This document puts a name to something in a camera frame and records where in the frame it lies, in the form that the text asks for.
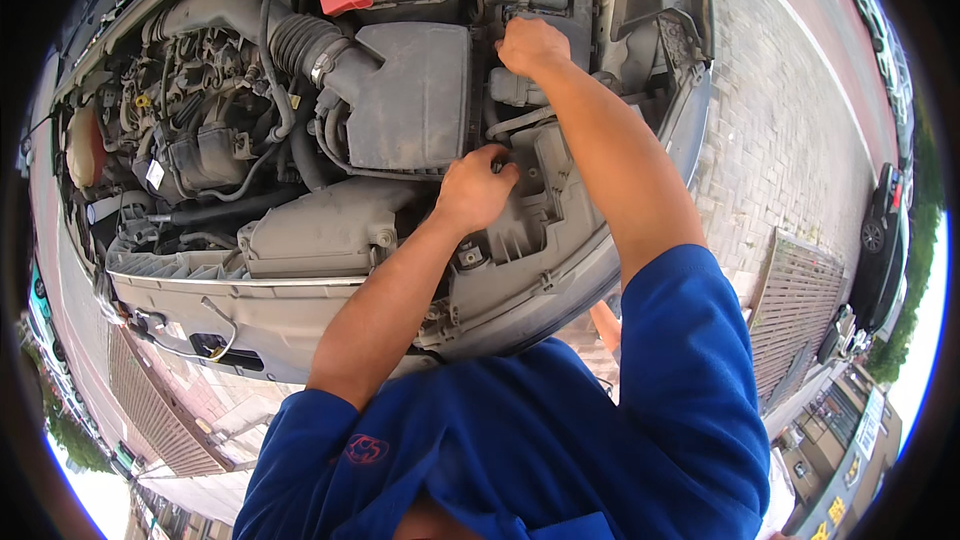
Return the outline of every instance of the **tree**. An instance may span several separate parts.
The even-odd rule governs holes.
[[[895,382],[910,352],[910,340],[917,327],[917,308],[927,292],[937,226],[946,207],[940,159],[933,142],[930,121],[923,102],[914,100],[917,122],[914,133],[914,193],[910,218],[910,249],[906,259],[906,297],[890,339],[870,349],[866,368],[878,383]]]
[[[67,455],[74,462],[90,471],[104,471],[113,473],[107,457],[87,430],[74,419],[73,415],[64,407],[63,401],[54,392],[50,380],[50,373],[43,364],[43,358],[33,342],[23,342],[24,351],[36,362],[37,368],[43,375],[40,376],[43,390],[43,411],[47,418],[47,431],[54,438],[56,444],[65,449]]]

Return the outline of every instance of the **man's left arm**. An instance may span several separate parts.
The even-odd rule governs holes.
[[[317,344],[306,388],[363,411],[400,363],[426,315],[450,256],[467,235],[500,215],[520,170],[491,163],[507,149],[488,144],[451,163],[437,206],[336,314]]]

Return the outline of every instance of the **sky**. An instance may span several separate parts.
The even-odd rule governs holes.
[[[903,421],[900,434],[900,450],[904,450],[906,438],[920,410],[920,403],[927,392],[927,382],[933,359],[940,342],[940,329],[944,317],[944,302],[947,297],[947,270],[950,249],[947,240],[947,214],[944,213],[937,227],[936,243],[933,245],[933,263],[926,293],[917,307],[917,327],[910,340],[910,352],[900,366],[899,377],[890,386],[887,400],[896,409]]]
[[[67,482],[83,504],[106,540],[122,540],[127,530],[130,513],[130,491],[120,475],[85,471],[75,474],[66,468],[66,449],[57,446],[54,437],[47,434],[56,462],[66,475]]]

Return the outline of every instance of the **bolt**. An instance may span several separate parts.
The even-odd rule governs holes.
[[[380,230],[376,233],[376,245],[383,246],[384,248],[392,245],[394,243],[394,231],[393,230]]]

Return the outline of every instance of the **mechanic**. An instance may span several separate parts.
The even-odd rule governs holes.
[[[566,344],[387,381],[454,250],[520,178],[487,145],[453,162],[426,221],[326,328],[270,425],[234,537],[753,538],[769,448],[737,294],[654,133],[513,18],[500,60],[556,110],[620,256],[620,403]]]

